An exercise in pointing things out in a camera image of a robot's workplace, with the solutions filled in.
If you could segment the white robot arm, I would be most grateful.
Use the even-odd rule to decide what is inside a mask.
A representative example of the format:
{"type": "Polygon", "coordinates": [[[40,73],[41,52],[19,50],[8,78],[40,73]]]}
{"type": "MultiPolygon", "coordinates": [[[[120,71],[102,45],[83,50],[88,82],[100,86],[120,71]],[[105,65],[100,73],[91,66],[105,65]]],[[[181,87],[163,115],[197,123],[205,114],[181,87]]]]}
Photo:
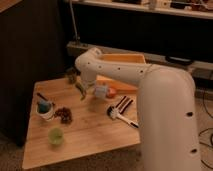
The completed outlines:
{"type": "Polygon", "coordinates": [[[77,57],[84,88],[101,75],[137,88],[143,171],[202,171],[195,83],[183,69],[109,61],[98,48],[77,57]]]}

